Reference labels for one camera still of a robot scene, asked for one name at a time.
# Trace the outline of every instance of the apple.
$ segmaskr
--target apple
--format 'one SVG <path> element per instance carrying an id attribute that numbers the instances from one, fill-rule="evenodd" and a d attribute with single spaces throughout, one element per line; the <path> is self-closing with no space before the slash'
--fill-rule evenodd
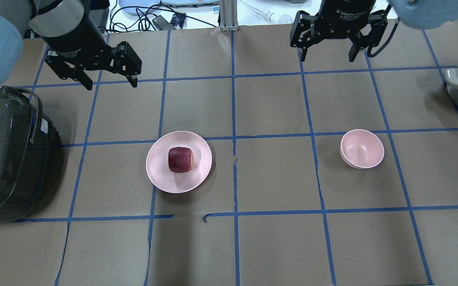
<path id="1" fill-rule="evenodd" d="M 194 155 L 186 147 L 174 147 L 169 150 L 169 170 L 174 173 L 184 173 L 192 170 Z"/>

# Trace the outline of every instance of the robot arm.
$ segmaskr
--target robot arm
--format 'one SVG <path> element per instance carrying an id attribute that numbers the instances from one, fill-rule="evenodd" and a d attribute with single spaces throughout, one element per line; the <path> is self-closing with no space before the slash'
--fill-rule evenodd
<path id="1" fill-rule="evenodd" d="M 413 29 L 432 29 L 447 21 L 458 19 L 458 0 L 387 0 L 386 10 L 371 13 L 376 0 L 323 0 L 319 12 L 311 16 L 305 11 L 296 14 L 291 34 L 291 47 L 301 51 L 305 60 L 307 49 L 325 39 L 346 39 L 353 42 L 349 51 L 349 61 L 355 60 L 358 52 L 369 48 L 367 55 L 376 56 L 389 43 L 398 25 L 396 23 L 384 45 L 372 54 L 383 38 L 388 24 L 387 15 L 395 9 L 400 21 Z M 371 25 L 368 35 L 361 32 Z"/>
<path id="2" fill-rule="evenodd" d="M 89 18 L 90 0 L 0 0 L 0 84 L 22 52 L 22 36 L 31 26 L 49 45 L 45 62 L 61 79 L 92 89 L 85 70 L 107 70 L 137 86 L 142 61 L 129 43 L 105 43 Z"/>

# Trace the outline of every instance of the black rice cooker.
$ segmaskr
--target black rice cooker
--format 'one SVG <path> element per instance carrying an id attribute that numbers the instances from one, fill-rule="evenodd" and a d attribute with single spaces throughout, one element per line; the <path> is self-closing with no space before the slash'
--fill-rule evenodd
<path id="1" fill-rule="evenodd" d="M 36 206 L 58 140 L 36 94 L 0 87 L 0 223 L 20 219 Z"/>

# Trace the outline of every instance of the wire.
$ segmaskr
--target wire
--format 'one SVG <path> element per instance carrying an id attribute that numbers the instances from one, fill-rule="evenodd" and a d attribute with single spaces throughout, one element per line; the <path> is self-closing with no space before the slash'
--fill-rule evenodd
<path id="1" fill-rule="evenodd" d="M 113 22 L 114 17 L 116 16 L 116 14 L 118 12 L 120 12 L 121 10 L 126 9 L 126 8 L 135 8 L 136 12 L 137 12 L 137 14 L 139 16 L 139 19 L 129 27 L 127 27 L 123 23 L 119 23 L 119 22 L 114 23 Z M 145 13 L 143 13 L 140 9 L 147 9 L 147 10 L 146 10 Z M 159 11 L 172 12 L 172 13 L 175 13 L 175 14 L 182 14 L 182 13 L 179 13 L 179 12 L 175 11 L 171 7 L 166 6 L 166 5 L 162 5 L 162 4 L 155 4 L 155 5 L 151 5 L 150 7 L 145 7 L 145 6 L 126 6 L 126 7 L 122 7 L 122 8 L 117 9 L 116 11 L 114 11 L 114 13 L 111 15 L 110 20 L 109 20 L 109 29 L 103 29 L 103 30 L 104 31 L 111 31 L 111 32 L 118 32 L 118 33 L 127 33 L 127 32 L 131 32 L 131 31 L 149 31 L 149 28 L 151 28 L 151 27 L 153 29 L 155 29 L 155 27 L 151 23 L 151 20 L 149 19 L 148 15 L 153 15 L 155 17 L 157 15 L 151 13 L 150 12 L 151 10 L 159 10 Z M 201 23 L 205 23 L 207 25 L 210 25 L 211 27 L 217 27 L 214 24 L 211 24 L 209 22 L 205 22 L 205 21 L 200 20 L 198 18 L 194 18 L 194 17 L 191 17 L 191 16 L 186 16 L 186 18 L 191 18 L 191 19 L 199 21 Z M 129 28 L 133 27 L 135 24 L 138 24 L 138 29 L 129 30 Z M 124 31 L 118 31 L 118 30 L 116 30 L 116 27 L 118 27 L 120 29 L 124 29 Z"/>
<path id="2" fill-rule="evenodd" d="M 256 14 L 259 14 L 262 12 L 260 11 L 259 9 L 257 9 L 256 7 L 253 7 L 252 5 L 250 5 L 249 3 L 243 1 L 243 0 L 238 0 L 239 2 L 241 2 L 243 5 L 247 6 L 247 8 L 249 8 L 252 12 L 256 13 Z"/>
<path id="3" fill-rule="evenodd" d="M 390 12 L 390 10 L 391 10 L 391 5 L 388 5 L 388 7 L 385 10 L 385 13 L 383 14 L 383 21 L 387 20 L 386 17 L 388 16 L 388 13 Z M 399 23 L 400 23 L 400 19 L 397 18 L 397 20 L 395 22 L 395 25 L 393 26 L 393 29 L 391 30 L 390 36 L 388 37 L 386 42 L 374 54 L 372 54 L 372 47 L 369 46 L 369 48 L 367 49 L 367 56 L 369 58 L 374 58 L 380 52 L 382 52 L 384 50 L 384 48 L 386 48 L 386 46 L 390 43 L 391 38 L 393 38 L 393 34 L 395 34 L 395 31 L 397 30 L 397 27 L 398 27 Z"/>
<path id="4" fill-rule="evenodd" d="M 109 13 L 109 18 L 113 17 L 113 12 L 116 9 L 116 7 L 118 7 L 118 0 L 116 0 L 116 5 L 114 5 L 114 7 L 111 9 L 111 12 Z"/>

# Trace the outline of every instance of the pink bowl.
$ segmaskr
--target pink bowl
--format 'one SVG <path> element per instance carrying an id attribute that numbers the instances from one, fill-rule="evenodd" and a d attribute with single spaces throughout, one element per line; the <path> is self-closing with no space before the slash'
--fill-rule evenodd
<path id="1" fill-rule="evenodd" d="M 374 133 L 355 129 L 342 137 L 340 155 L 349 166 L 356 169 L 368 169 L 383 161 L 385 148 Z"/>
<path id="2" fill-rule="evenodd" d="M 187 147 L 194 155 L 193 169 L 185 173 L 169 170 L 169 149 Z M 199 135 L 188 131 L 175 131 L 158 139 L 146 158 L 146 172 L 151 183 L 168 193 L 184 193 L 196 188 L 211 170 L 211 150 Z"/>

